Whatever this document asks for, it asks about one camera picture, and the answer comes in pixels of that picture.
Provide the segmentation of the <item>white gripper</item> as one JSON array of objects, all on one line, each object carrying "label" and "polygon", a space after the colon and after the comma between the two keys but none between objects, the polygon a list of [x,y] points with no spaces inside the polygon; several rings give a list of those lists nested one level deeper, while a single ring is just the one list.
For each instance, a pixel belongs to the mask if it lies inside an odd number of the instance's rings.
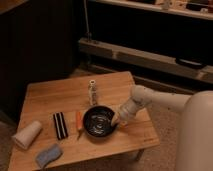
[{"label": "white gripper", "polygon": [[136,116],[136,113],[140,110],[140,108],[141,105],[138,102],[132,99],[128,99],[124,104],[119,107],[119,116],[113,116],[111,126],[113,127],[119,123],[119,128],[124,128],[125,126],[127,126],[127,122],[132,120]]}]

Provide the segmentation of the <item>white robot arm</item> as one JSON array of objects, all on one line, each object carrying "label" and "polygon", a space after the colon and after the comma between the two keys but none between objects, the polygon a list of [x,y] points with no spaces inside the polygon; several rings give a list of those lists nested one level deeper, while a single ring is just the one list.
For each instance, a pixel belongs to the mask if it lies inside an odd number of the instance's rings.
[{"label": "white robot arm", "polygon": [[213,91],[186,95],[134,85],[111,124],[128,123],[150,103],[181,114],[175,171],[213,171]]}]

